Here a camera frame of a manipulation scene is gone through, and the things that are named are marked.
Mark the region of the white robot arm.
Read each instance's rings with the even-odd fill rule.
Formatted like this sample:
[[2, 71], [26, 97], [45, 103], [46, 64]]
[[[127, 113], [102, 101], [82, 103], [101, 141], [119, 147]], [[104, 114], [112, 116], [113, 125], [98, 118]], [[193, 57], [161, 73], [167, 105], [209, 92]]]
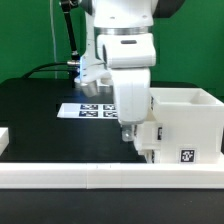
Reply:
[[173, 16], [185, 0], [79, 0], [86, 15], [86, 51], [80, 62], [80, 85], [89, 96], [101, 84], [113, 88], [122, 139], [149, 110], [150, 68], [156, 64], [152, 27], [156, 18]]

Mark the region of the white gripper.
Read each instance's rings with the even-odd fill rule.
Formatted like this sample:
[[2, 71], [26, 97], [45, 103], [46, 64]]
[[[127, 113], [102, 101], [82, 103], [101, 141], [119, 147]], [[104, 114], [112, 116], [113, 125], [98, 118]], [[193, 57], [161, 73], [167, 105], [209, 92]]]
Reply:
[[97, 54], [111, 75], [122, 139], [132, 140], [132, 125], [143, 123], [148, 113], [150, 67], [156, 64], [153, 35], [99, 35]]

